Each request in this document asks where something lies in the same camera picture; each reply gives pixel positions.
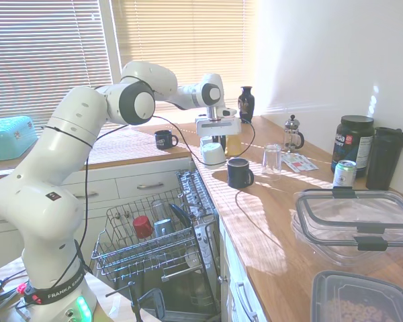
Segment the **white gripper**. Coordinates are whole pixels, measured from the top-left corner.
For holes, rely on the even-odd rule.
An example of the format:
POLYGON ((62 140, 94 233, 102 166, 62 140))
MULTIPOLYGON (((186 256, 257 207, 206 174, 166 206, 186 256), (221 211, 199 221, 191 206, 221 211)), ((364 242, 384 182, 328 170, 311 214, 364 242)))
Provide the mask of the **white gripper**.
POLYGON ((221 136, 221 145, 226 149, 226 136, 237 135, 241 132, 241 120, 236 117, 225 117, 216 121, 206 118, 196 121, 196 133, 200 137, 213 136, 213 142, 219 142, 221 136))

